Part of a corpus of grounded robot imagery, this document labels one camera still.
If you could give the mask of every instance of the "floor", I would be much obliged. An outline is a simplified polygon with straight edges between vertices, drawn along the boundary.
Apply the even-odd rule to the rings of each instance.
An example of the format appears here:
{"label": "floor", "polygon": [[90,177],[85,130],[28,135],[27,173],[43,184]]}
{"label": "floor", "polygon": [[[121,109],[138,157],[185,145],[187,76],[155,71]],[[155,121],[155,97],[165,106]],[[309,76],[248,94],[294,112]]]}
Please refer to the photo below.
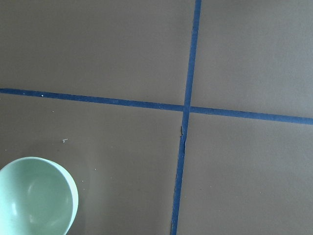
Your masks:
{"label": "floor", "polygon": [[0,3],[0,169],[73,176],[68,235],[310,235],[313,2]]}

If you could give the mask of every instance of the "light green bowl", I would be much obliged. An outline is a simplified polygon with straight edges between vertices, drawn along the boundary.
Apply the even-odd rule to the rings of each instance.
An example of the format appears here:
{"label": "light green bowl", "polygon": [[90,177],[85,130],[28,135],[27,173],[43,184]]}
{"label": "light green bowl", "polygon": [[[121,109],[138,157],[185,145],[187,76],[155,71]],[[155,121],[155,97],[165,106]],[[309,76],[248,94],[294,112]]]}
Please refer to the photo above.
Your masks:
{"label": "light green bowl", "polygon": [[65,235],[77,208],[73,178],[50,160],[20,158],[0,170],[0,235]]}

